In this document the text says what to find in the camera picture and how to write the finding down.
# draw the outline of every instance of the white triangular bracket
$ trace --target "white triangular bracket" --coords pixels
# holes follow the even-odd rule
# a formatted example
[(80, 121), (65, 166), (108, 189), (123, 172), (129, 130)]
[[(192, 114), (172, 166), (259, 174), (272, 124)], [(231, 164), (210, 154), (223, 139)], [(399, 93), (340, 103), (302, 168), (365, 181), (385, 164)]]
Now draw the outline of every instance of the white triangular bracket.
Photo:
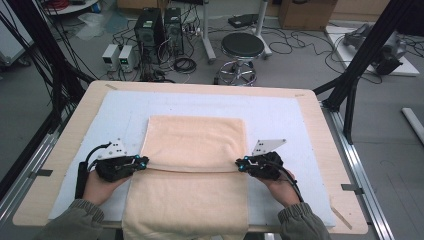
[(286, 139), (258, 140), (255, 148), (253, 149), (252, 156), (269, 153), (286, 142)]
[(100, 155), (97, 157), (98, 160), (104, 160), (109, 158), (124, 157), (127, 155), (127, 150), (124, 147), (121, 139), (118, 138), (115, 142), (109, 145)]

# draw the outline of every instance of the round stool seat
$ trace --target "round stool seat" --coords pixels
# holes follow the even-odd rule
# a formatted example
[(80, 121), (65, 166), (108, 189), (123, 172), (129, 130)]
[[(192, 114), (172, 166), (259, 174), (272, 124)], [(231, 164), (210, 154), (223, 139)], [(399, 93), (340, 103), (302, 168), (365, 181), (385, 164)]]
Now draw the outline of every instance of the round stool seat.
[(261, 39), (248, 33), (231, 33), (222, 39), (222, 50), (234, 58), (255, 58), (264, 51)]

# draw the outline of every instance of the hand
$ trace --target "hand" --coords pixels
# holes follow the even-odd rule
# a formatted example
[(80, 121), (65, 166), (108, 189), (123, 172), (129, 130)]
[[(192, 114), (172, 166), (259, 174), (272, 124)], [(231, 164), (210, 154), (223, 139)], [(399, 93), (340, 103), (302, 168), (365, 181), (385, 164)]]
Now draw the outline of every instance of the hand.
[[(292, 176), (292, 178), (295, 179), (294, 175), (289, 170), (287, 171)], [(258, 180), (263, 182), (268, 187), (275, 200), (281, 203), (285, 208), (300, 203), (296, 191), (293, 189), (290, 182), (287, 181), (287, 178), (284, 176), (284, 174), (281, 174), (277, 181), (263, 178), (258, 178)]]
[(119, 179), (116, 182), (107, 182), (99, 177), (96, 171), (90, 172), (87, 184), (85, 185), (84, 195), (82, 199), (87, 200), (94, 205), (100, 206), (112, 196), (113, 191), (128, 178)]

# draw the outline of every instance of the person's left hand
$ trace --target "person's left hand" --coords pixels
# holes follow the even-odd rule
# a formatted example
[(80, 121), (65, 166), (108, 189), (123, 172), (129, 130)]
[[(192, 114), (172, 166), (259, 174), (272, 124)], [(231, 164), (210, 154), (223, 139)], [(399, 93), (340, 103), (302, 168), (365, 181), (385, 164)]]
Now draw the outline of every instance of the person's left hand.
[(106, 202), (110, 196), (112, 196), (113, 191), (115, 191), (117, 187), (119, 187), (129, 178), (130, 177), (119, 179), (116, 182), (107, 182), (101, 179), (96, 171), (92, 171), (88, 175), (88, 180), (87, 184), (85, 185), (82, 199), (100, 206)]

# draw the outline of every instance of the wooden table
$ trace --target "wooden table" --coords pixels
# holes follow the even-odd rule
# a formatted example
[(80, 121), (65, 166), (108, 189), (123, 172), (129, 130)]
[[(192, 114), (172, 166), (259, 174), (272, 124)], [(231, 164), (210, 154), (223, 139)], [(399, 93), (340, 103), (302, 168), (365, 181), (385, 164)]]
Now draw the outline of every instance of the wooden table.
[[(59, 193), (62, 180), (75, 157), (91, 122), (100, 108), (108, 91), (145, 91), (170, 93), (224, 94), (296, 98), (316, 154), (319, 169), (331, 208), (336, 218), (336, 227), (331, 233), (365, 234), (368, 231), (364, 215), (353, 191), (343, 191), (341, 184), (350, 184), (341, 157), (331, 136), (315, 94), (310, 90), (232, 87), (214, 85), (188, 85), (166, 83), (134, 83), (96, 81), (69, 120), (60, 139), (45, 162), (43, 169), (51, 169), (50, 177), (39, 176), (28, 191), (25, 199), (13, 217), (13, 223), (20, 226), (44, 226)], [(105, 227), (120, 228), (120, 223), (105, 223)], [(251, 226), (249, 231), (275, 231), (266, 226)]]

